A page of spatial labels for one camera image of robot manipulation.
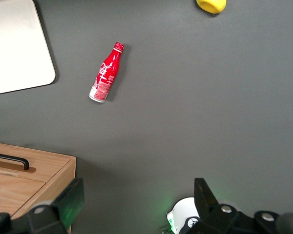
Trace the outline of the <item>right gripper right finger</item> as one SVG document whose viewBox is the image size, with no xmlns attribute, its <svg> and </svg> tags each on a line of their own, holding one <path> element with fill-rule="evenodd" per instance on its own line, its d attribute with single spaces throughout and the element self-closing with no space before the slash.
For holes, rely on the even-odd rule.
<svg viewBox="0 0 293 234">
<path fill-rule="evenodd" d="M 219 205 L 204 178 L 194 180 L 194 203 L 201 219 L 206 219 L 210 212 Z"/>
</svg>

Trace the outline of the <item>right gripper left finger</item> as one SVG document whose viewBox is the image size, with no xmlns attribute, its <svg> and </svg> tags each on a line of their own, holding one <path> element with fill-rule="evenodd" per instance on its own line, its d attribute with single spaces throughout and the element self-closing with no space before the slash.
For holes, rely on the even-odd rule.
<svg viewBox="0 0 293 234">
<path fill-rule="evenodd" d="M 84 181 L 73 179 L 68 186 L 51 203 L 59 220 L 68 230 L 84 206 Z"/>
</svg>

